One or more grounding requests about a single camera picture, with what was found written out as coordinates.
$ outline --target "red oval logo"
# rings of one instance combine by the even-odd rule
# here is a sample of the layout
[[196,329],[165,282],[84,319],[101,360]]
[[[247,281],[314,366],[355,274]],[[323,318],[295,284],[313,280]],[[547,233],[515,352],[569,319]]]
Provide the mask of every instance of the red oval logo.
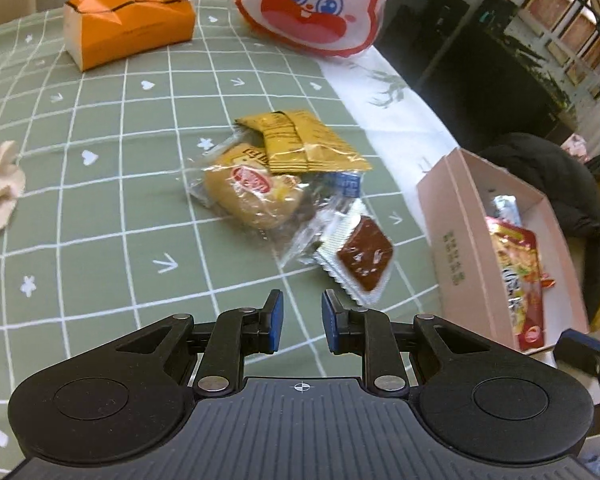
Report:
[[535,343],[540,339],[540,327],[535,325],[525,332],[525,341],[527,343]]
[[271,184],[267,177],[249,166],[233,168],[231,176],[236,184],[249,191],[256,193],[268,193],[271,191]]

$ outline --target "black jacket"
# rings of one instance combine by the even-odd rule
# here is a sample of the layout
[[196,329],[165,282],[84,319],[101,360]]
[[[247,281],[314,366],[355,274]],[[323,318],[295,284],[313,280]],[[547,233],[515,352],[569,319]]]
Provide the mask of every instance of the black jacket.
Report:
[[565,237],[585,238],[582,295],[589,320],[600,307],[600,190],[589,170],[548,140],[507,134],[480,155],[542,191]]

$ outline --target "cartoon face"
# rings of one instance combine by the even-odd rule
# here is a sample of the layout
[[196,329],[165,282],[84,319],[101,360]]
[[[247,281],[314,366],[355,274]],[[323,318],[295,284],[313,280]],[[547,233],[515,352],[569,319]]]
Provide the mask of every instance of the cartoon face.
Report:
[[378,0],[236,0],[236,4],[252,25],[321,54],[348,56],[364,50],[378,30]]

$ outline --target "checkered tablecloth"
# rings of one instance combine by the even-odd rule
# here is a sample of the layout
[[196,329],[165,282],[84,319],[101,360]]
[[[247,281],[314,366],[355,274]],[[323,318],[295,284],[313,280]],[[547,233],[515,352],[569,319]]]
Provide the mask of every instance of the checkered tablecloth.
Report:
[[0,477],[22,458],[6,418],[20,382],[174,313],[212,321],[279,288],[281,350],[248,358],[246,374],[360,374],[324,339],[320,294],[337,284],[314,266],[282,269],[184,193],[183,160],[239,116],[306,108],[368,157],[365,201],[397,251],[378,308],[404,321],[439,311],[426,238],[351,104],[316,60],[250,36],[225,1],[195,3],[194,40],[85,74],[63,51],[60,10],[0,27],[0,142],[16,140],[27,176],[0,234]]

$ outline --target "cardboard box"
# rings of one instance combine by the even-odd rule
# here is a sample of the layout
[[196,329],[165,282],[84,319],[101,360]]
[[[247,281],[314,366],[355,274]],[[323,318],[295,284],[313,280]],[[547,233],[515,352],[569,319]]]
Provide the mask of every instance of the cardboard box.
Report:
[[544,347],[563,330],[589,331],[567,243],[547,197],[506,170],[465,150],[444,156],[418,184],[434,264],[449,321],[510,348],[507,293],[485,222],[493,194],[514,195],[524,227],[536,233],[542,270],[556,280],[544,291]]

